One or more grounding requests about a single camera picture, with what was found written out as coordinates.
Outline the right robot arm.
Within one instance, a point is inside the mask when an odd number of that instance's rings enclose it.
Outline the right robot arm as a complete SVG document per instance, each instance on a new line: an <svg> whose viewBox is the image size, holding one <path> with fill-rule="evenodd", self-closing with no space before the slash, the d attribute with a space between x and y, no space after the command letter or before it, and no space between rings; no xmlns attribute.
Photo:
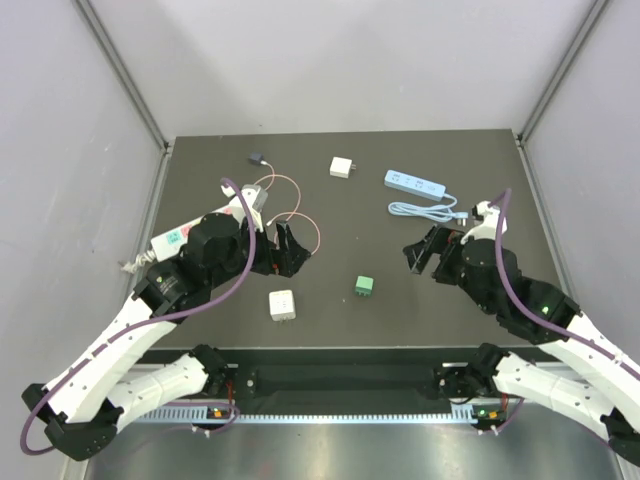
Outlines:
<svg viewBox="0 0 640 480"><path fill-rule="evenodd" d="M570 381L490 344L465 375L469 388L536 402L586 427L627 462L639 463L639 366L609 341L580 306L554 285L524 276L516 255L493 239L434 226L402 250L409 269L439 262L432 278L464 291L512 335L580 376Z"/></svg>

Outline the light green usb charger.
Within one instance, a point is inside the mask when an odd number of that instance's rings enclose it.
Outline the light green usb charger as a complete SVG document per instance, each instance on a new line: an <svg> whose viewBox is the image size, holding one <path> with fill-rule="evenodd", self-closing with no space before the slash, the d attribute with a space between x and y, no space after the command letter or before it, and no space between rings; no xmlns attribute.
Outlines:
<svg viewBox="0 0 640 480"><path fill-rule="evenodd" d="M370 297L374 290L374 279L369 276L359 275L356 279L354 292L356 295Z"/></svg>

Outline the white cube socket adapter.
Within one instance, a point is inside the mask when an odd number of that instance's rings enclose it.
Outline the white cube socket adapter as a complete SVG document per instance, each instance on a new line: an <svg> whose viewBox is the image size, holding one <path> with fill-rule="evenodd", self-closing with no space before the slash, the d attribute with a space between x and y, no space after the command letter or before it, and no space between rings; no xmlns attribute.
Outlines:
<svg viewBox="0 0 640 480"><path fill-rule="evenodd" d="M284 323L296 318L295 299L291 290L272 291L268 295L268 301L273 322Z"/></svg>

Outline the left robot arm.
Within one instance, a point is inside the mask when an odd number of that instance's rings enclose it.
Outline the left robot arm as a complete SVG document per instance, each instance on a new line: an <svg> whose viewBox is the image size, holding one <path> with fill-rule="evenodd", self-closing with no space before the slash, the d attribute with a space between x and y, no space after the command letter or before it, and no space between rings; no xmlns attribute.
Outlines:
<svg viewBox="0 0 640 480"><path fill-rule="evenodd" d="M228 364L218 349L197 345L137 380L123 376L158 340L189 316L220 303L212 291L249 273L290 278L311 257L289 225L270 240L242 213L212 212L169 233L175 255L158 259L120 312L78 360L46 384L22 394L30 419L44 424L53 449L76 460L101 452L126 426L181 397L216 396L228 388Z"/></svg>

